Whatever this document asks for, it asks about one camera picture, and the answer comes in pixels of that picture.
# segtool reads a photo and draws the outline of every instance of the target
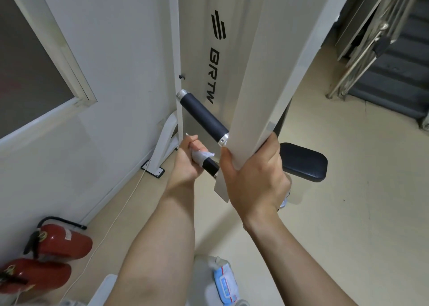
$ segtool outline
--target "stair step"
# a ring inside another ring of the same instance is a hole
[[[422,64],[421,61],[405,54],[388,51],[375,60],[373,66],[429,87],[429,65]]]
[[[358,83],[374,87],[382,92],[402,99],[429,106],[429,90],[421,84],[400,75],[371,66],[358,80]]]
[[[427,106],[404,100],[371,86],[356,83],[349,94],[413,119],[421,119],[426,116]]]
[[[410,15],[408,20],[405,22],[401,34],[429,41],[429,22],[422,20],[417,16]]]
[[[401,34],[395,43],[391,44],[389,52],[402,53],[410,58],[429,65],[429,41]]]
[[[429,0],[416,0],[410,15],[429,19]]]

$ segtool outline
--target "red fire extinguisher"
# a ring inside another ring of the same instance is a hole
[[[76,260],[83,258],[91,251],[91,238],[57,224],[43,225],[47,220],[58,220],[82,228],[83,230],[87,229],[84,225],[59,217],[45,217],[38,223],[37,230],[29,237],[24,254],[32,251],[34,259],[38,259],[39,255],[52,255],[59,258]]]
[[[57,289],[66,284],[71,273],[72,267],[65,263],[19,258],[1,268],[0,293]]]

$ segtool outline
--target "beige floor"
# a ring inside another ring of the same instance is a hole
[[[293,98],[280,135],[281,141],[324,153],[328,175],[321,183],[294,178],[290,203],[280,217],[360,305],[427,305],[429,137],[415,121],[357,98],[325,99],[334,67],[334,51],[322,48]],[[68,298],[88,302],[103,278],[118,272],[162,194],[173,158],[164,163],[161,179],[144,176]],[[90,223],[95,245],[140,176],[138,172]],[[281,305],[257,249],[213,186],[207,174],[196,182],[196,252],[229,260],[242,297],[252,305]],[[74,262],[70,282],[86,261]],[[62,296],[65,288],[50,297]]]

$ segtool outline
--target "white cable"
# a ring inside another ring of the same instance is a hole
[[[18,290],[18,295],[16,295],[16,299],[15,299],[15,302],[13,303],[13,306],[15,306],[18,303],[18,298],[20,294],[21,294],[21,289]]]
[[[149,160],[149,162],[147,163],[146,168],[143,171],[142,176],[140,177],[139,181],[137,182],[136,187],[134,188],[134,190],[131,192],[131,195],[128,197],[127,201],[125,202],[124,206],[122,207],[121,211],[118,213],[118,215],[116,216],[115,220],[111,223],[109,229],[107,230],[106,234],[104,235],[104,238],[101,240],[101,242],[98,244],[97,248],[94,250],[94,252],[92,253],[91,257],[89,258],[88,262],[85,265],[85,268],[83,269],[82,273],[80,274],[80,276],[77,277],[77,279],[72,283],[72,285],[66,290],[65,294],[63,295],[63,298],[61,298],[60,300],[60,304],[63,301],[63,299],[66,297],[66,295],[69,293],[70,289],[75,285],[76,282],[78,282],[78,280],[83,276],[83,274],[85,273],[89,263],[92,260],[92,257],[94,256],[94,254],[97,252],[98,248],[101,246],[101,244],[103,244],[104,240],[107,237],[107,234],[110,232],[110,229],[113,227],[113,225],[115,224],[116,220],[119,218],[119,216],[121,215],[122,211],[125,209],[126,205],[128,204],[128,201],[131,199],[132,195],[134,194],[134,192],[136,191],[138,185],[140,184],[140,182],[142,181],[143,175],[146,173],[146,169],[149,167],[149,164],[151,163],[151,161]]]

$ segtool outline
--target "brtw logo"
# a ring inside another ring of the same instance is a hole
[[[225,24],[223,23],[223,21],[219,19],[219,13],[217,12],[217,10],[214,11],[214,14],[216,15],[216,18],[212,15],[213,32],[216,38],[221,40],[222,36],[223,38],[227,37],[227,35],[225,34]]]
[[[211,76],[212,80],[216,80],[217,78],[217,65],[219,63],[219,52],[216,51],[214,48],[210,48],[210,63],[208,66],[210,67],[210,71],[208,74]],[[213,81],[213,83],[207,82],[207,84],[212,87],[212,90],[207,90],[207,99],[210,103],[213,104],[213,99],[215,98],[215,89],[216,89],[216,81]]]

